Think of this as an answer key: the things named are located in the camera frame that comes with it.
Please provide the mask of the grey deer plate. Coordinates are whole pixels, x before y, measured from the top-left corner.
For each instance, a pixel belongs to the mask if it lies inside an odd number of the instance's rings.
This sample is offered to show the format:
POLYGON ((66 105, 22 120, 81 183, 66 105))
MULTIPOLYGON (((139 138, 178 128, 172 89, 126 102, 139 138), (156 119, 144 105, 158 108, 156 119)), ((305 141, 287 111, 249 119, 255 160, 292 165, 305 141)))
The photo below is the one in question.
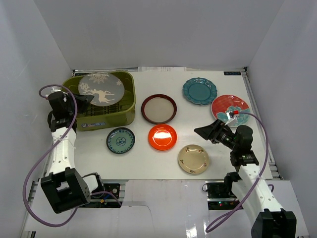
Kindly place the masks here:
POLYGON ((123 82, 111 73, 90 73, 82 77, 78 84, 80 95, 91 95, 91 104, 107 107, 118 103, 124 96, 123 82))

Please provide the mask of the dark red rimmed cream plate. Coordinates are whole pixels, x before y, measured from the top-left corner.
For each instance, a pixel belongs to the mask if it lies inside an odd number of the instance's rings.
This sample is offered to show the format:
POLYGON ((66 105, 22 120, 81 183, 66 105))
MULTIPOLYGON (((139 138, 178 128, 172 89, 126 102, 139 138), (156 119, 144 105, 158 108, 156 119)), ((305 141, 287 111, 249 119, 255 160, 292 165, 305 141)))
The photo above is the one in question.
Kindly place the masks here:
POLYGON ((168 95, 154 94, 143 101, 141 113, 143 118, 152 124, 165 124, 176 116, 177 104, 168 95))

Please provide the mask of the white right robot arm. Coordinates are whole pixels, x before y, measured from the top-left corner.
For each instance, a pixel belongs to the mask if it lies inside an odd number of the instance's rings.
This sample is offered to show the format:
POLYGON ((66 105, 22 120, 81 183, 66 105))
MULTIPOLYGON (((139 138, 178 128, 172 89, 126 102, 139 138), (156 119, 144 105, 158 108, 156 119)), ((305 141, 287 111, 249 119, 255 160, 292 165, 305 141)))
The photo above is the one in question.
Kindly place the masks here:
POLYGON ((221 143, 231 149, 230 161, 235 172, 224 179, 224 193, 236 197, 239 204, 230 212, 211 222, 206 232, 219 227, 237 210, 243 208, 250 223, 253 238, 294 238, 297 219, 292 211, 286 211, 276 200, 271 188, 262 176, 263 168, 252 151, 253 130, 240 125, 232 131, 217 119, 210 125, 195 128, 195 133, 213 144, 221 143))

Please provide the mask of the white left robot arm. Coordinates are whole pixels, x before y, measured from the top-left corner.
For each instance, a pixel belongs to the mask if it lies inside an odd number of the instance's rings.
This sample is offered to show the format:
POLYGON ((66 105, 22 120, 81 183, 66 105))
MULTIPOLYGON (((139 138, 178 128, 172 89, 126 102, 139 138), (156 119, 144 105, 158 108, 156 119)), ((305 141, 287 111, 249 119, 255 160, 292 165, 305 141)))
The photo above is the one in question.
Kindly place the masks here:
POLYGON ((41 179, 41 188, 57 214, 86 205, 91 201, 91 195, 99 198, 105 191, 98 173, 82 177, 74 163, 77 122, 73 116, 75 112, 84 113, 93 98, 91 95, 70 96, 62 91, 48 95, 52 108, 48 124, 57 146, 51 153, 49 172, 41 179))

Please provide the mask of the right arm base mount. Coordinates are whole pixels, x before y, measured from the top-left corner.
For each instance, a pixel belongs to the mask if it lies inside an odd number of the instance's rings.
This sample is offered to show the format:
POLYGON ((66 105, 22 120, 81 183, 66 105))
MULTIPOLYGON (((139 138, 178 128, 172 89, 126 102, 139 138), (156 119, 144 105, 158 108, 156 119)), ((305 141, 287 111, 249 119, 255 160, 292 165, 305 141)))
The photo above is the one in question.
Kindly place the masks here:
POLYGON ((202 186, 202 191, 207 194, 208 209, 211 210, 233 210, 239 200, 229 192, 224 182, 208 182, 202 186))

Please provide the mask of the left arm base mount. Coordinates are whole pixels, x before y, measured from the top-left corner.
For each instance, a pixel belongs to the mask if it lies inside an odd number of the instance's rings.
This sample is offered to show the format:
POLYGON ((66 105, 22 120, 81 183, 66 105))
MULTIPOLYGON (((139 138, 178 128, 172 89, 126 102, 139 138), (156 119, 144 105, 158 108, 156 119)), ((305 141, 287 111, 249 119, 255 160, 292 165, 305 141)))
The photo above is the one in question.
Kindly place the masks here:
POLYGON ((103 183, 101 187, 93 190, 95 195, 91 196, 90 203, 84 205, 86 208, 120 208, 116 200, 120 203, 120 184, 119 183, 103 183))

